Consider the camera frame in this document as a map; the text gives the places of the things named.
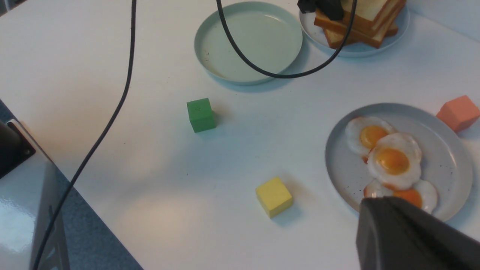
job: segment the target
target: gray carpet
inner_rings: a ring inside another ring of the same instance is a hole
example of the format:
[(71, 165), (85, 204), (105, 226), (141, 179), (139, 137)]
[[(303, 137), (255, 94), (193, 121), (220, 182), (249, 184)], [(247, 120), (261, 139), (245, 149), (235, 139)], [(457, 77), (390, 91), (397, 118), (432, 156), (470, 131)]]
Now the gray carpet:
[[(0, 100), (0, 121), (12, 118)], [(57, 181), (60, 195), (68, 180), (57, 171)], [(62, 215), (72, 270), (142, 269), (75, 189), (65, 201)]]

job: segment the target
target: plate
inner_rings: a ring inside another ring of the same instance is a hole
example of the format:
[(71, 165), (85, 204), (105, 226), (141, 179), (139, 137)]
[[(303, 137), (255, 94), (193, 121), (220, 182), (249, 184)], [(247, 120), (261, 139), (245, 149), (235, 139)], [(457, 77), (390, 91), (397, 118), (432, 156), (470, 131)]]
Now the plate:
[[(300, 23), (288, 11), (264, 2), (242, 2), (224, 7), (232, 36), (245, 56), (260, 68), (282, 73), (300, 52)], [(254, 85), (273, 78), (256, 72), (233, 50), (218, 12), (210, 15), (195, 36), (200, 64), (214, 77), (238, 84)]]
[[(333, 54), (334, 49), (328, 46), (327, 39), (325, 38), (323, 29), (313, 24), (315, 21), (315, 13), (302, 14), (300, 12), (300, 23), (303, 31), (307, 36), (317, 43), (320, 49), (328, 54)], [(408, 26), (410, 24), (410, 11), (405, 7), (398, 14), (395, 19), (395, 23), (398, 25), (398, 33), (394, 37), (385, 38), (382, 46), (379, 49), (368, 46), (361, 42), (344, 46), (340, 51), (339, 56), (342, 57), (367, 57), (382, 51), (387, 50), (397, 43), (406, 33)]]
[(333, 186), (356, 211), (363, 189), (372, 180), (362, 159), (347, 146), (347, 123), (359, 116), (376, 116), (399, 132), (411, 134), (423, 152), (423, 180), (438, 191), (438, 205), (432, 215), (446, 221), (465, 204), (473, 183), (472, 161), (458, 136), (435, 116), (402, 104), (380, 103), (357, 109), (333, 128), (325, 149), (325, 162)]

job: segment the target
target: green cube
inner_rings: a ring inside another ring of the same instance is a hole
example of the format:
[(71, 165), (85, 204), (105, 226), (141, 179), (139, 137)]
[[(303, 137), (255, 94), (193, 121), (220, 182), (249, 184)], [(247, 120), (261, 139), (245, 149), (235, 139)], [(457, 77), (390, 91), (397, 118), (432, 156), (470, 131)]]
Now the green cube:
[(188, 117), (195, 133), (216, 127), (208, 98), (187, 102)]

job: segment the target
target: bread slice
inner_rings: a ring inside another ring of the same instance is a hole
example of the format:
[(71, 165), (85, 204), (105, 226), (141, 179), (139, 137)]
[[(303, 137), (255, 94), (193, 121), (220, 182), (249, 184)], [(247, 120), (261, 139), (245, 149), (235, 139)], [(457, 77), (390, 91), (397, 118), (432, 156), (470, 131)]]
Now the bread slice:
[[(371, 28), (380, 18), (380, 13), (391, 0), (357, 0), (354, 23), (357, 26)], [(341, 0), (345, 16), (350, 17), (353, 0)]]
[[(388, 20), (380, 28), (380, 30), (374, 37), (369, 37), (363, 33), (360, 33), (357, 30), (352, 30), (350, 32), (350, 36), (357, 41), (363, 42), (378, 49), (384, 41), (385, 34), (388, 28), (394, 22), (400, 11), (403, 9), (405, 3), (406, 0), (402, 0), (402, 4), (397, 8), (397, 10), (392, 14), (392, 16), (388, 18)], [(317, 10), (317, 16), (315, 17), (314, 24), (316, 26), (332, 30), (341, 35), (344, 35), (347, 32), (347, 27), (343, 23), (330, 21), (330, 19), (328, 19), (328, 17), (319, 10)]]
[[(393, 37), (397, 33), (398, 33), (398, 26), (396, 25), (396, 23), (393, 23), (388, 28), (387, 33), (385, 34), (385, 37)], [(328, 29), (324, 29), (324, 34), (325, 34), (325, 37), (327, 38), (328, 46), (330, 48), (337, 49), (338, 47), (340, 47), (340, 44), (342, 43), (344, 35), (338, 34), (335, 31), (328, 30)], [(346, 45), (354, 44), (357, 42), (358, 41), (356, 41), (354, 38), (348, 37)]]
[[(378, 20), (373, 24), (372, 27), (361, 27), (357, 24), (356, 19), (353, 21), (353, 29), (366, 34), (369, 37), (374, 37), (380, 28), (385, 24), (385, 22), (392, 16), (392, 14), (397, 10), (401, 5), (402, 0), (390, 0), (387, 2), (385, 7), (380, 11)], [(343, 17), (343, 23), (348, 25), (350, 23), (350, 15), (345, 15)]]

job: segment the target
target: plate rim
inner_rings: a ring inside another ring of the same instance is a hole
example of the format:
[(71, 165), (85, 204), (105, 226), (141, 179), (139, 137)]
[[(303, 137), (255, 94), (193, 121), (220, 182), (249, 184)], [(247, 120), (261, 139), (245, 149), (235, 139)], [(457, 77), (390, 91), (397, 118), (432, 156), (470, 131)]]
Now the plate rim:
[(337, 129), (338, 125), (340, 124), (340, 122), (342, 122), (346, 117), (348, 117), (349, 115), (352, 115), (354, 114), (355, 112), (358, 112), (358, 111), (361, 111), (361, 110), (365, 110), (369, 107), (376, 107), (376, 106), (390, 106), (390, 105), (393, 105), (393, 106), (399, 106), (399, 107), (404, 107), (404, 108), (407, 108), (407, 109), (413, 109), (413, 110), (416, 110), (416, 111), (421, 111), (422, 113), (428, 115), (429, 117), (431, 117), (431, 119), (433, 121), (435, 121), (436, 123), (444, 126), (446, 132), (450, 133), (450, 135), (455, 135), (455, 138), (456, 138), (456, 141), (457, 143), (460, 145), (461, 147), (461, 151), (462, 153), (464, 154), (465, 158), (467, 159), (467, 174), (468, 174), (468, 178), (466, 179), (467, 183), (466, 183), (466, 187), (468, 187), (468, 192), (467, 192), (467, 195), (462, 198), (461, 200), (459, 200), (459, 202), (461, 203), (457, 203), (457, 207), (455, 208), (455, 210), (453, 211), (453, 213), (451, 213), (450, 215), (448, 216), (445, 216), (445, 217), (442, 217), (442, 218), (439, 218), (439, 217), (436, 217), (438, 219), (440, 219), (441, 221), (447, 221), (449, 219), (451, 219), (452, 217), (454, 217), (463, 207), (464, 205), (466, 204), (468, 198), (469, 198), (469, 195), (471, 193), (471, 189), (472, 189), (472, 186), (473, 186), (473, 178), (474, 178), (474, 173), (473, 173), (473, 161), (472, 161), (472, 156), (471, 156), (471, 153), (465, 148), (465, 145), (462, 143), (462, 141), (460, 140), (460, 138), (458, 137), (458, 135), (452, 130), (450, 129), (450, 127), (448, 127), (444, 122), (442, 122), (440, 119), (438, 119), (437, 117), (435, 117), (434, 115), (430, 114), (429, 112), (425, 111), (425, 110), (422, 110), (420, 108), (417, 108), (415, 106), (411, 106), (411, 105), (407, 105), (407, 104), (402, 104), (402, 103), (394, 103), (394, 102), (379, 102), (379, 103), (373, 103), (373, 104), (368, 104), (368, 105), (365, 105), (365, 106), (362, 106), (362, 107), (359, 107), (359, 108), (356, 108), (350, 112), (348, 112), (347, 114), (345, 114), (343, 117), (341, 117), (333, 126), (333, 128), (331, 129), (329, 135), (328, 135), (328, 138), (327, 138), (327, 141), (324, 145), (325, 147), (325, 151), (324, 151), (324, 159), (325, 159), (325, 162), (324, 162), (324, 166), (325, 166), (325, 169), (327, 171), (327, 175), (328, 175), (328, 179), (329, 179), (329, 183), (330, 183), (330, 186), (336, 191), (336, 194), (338, 195), (338, 197), (341, 199), (341, 201), (346, 204), (348, 206), (348, 208), (350, 208), (351, 210), (353, 210), (355, 213), (358, 214), (359, 210), (358, 209), (355, 209), (355, 207), (353, 207), (352, 205), (350, 205), (345, 199), (344, 197), (341, 195), (341, 193), (339, 192), (339, 190), (337, 189), (337, 187), (335, 186), (335, 184), (333, 183), (333, 180), (332, 180), (332, 177), (331, 177), (331, 169), (329, 168), (329, 166), (327, 165), (327, 154), (328, 154), (328, 151), (330, 150), (331, 147), (329, 147), (329, 144), (331, 144), (331, 141), (334, 141), (334, 138), (332, 137), (333, 136), (333, 131), (335, 129)]
[[(405, 26), (405, 30), (397, 37), (397, 39), (386, 45), (385, 47), (380, 47), (378, 49), (373, 49), (373, 50), (370, 50), (370, 51), (367, 51), (367, 52), (350, 52), (350, 51), (343, 51), (341, 50), (340, 53), (338, 54), (338, 56), (340, 57), (345, 57), (345, 58), (362, 58), (362, 57), (368, 57), (368, 56), (372, 56), (372, 55), (375, 55), (375, 54), (378, 54), (380, 52), (383, 52), (389, 48), (391, 48), (393, 45), (395, 45), (396, 43), (398, 43), (404, 36), (405, 36), (405, 33), (408, 31), (409, 27), (410, 27), (410, 21), (411, 21), (411, 15), (410, 15), (410, 9), (408, 8), (408, 6), (405, 6), (401, 11), (400, 11), (400, 14), (402, 12), (406, 12), (406, 22), (407, 22), (407, 25)], [(302, 12), (299, 12), (299, 20), (300, 20), (300, 25), (301, 25), (301, 28), (302, 28), (302, 31), (307, 35), (307, 37), (313, 42), (315, 43), (317, 46), (320, 46), (321, 50), (323, 50), (324, 52), (326, 53), (331, 53), (333, 54), (335, 52), (335, 49), (332, 49), (330, 48), (329, 46), (326, 46), (320, 42), (318, 42), (317, 40), (315, 40), (311, 35), (310, 33), (305, 29), (303, 23), (302, 23), (302, 17), (304, 17), (305, 14), (303, 14)]]
[[(295, 40), (297, 40), (298, 47), (296, 48), (296, 51), (294, 53), (295, 57), (292, 58), (292, 60), (290, 61), (290, 63), (288, 65), (286, 65), (281, 71), (278, 72), (279, 74), (282, 74), (298, 58), (298, 55), (300, 54), (301, 48), (303, 46), (303, 29), (302, 29), (301, 23), (298, 21), (297, 17), (295, 17), (295, 15), (290, 13), (288, 10), (286, 10), (286, 9), (284, 9), (284, 8), (278, 6), (278, 5), (271, 4), (271, 3), (268, 3), (268, 2), (261, 2), (261, 1), (238, 2), (238, 3), (233, 3), (231, 5), (225, 6), (225, 7), (223, 7), (223, 9), (224, 9), (224, 11), (228, 11), (229, 9), (237, 8), (238, 6), (250, 6), (250, 5), (263, 5), (263, 6), (274, 7), (275, 9), (282, 10), (285, 13), (285, 15), (290, 16), (289, 19), (293, 22), (292, 24), (289, 23), (288, 25), (294, 29), (295, 33), (297, 33), (297, 34), (295, 34), (297, 36), (297, 37), (295, 37)], [(214, 78), (217, 78), (217, 79), (220, 79), (220, 80), (223, 80), (223, 81), (226, 81), (226, 82), (230, 82), (230, 83), (233, 83), (233, 84), (236, 84), (236, 85), (256, 85), (256, 84), (261, 84), (261, 83), (273, 80), (274, 78), (269, 77), (269, 76), (265, 76), (265, 78), (255, 79), (255, 80), (245, 80), (245, 81), (231, 80), (231, 79), (219, 76), (218, 74), (210, 71), (204, 65), (204, 63), (201, 61), (200, 55), (198, 54), (197, 49), (196, 49), (197, 48), (197, 43), (199, 43), (200, 30), (202, 30), (204, 27), (206, 27), (205, 24), (208, 23), (210, 20), (212, 20), (214, 16), (218, 17), (218, 11), (214, 11), (212, 14), (210, 14), (200, 24), (200, 26), (198, 27), (198, 29), (195, 33), (195, 37), (194, 37), (194, 40), (193, 40), (193, 49), (195, 51), (195, 56), (196, 56), (198, 62), (201, 64), (201, 66)]]

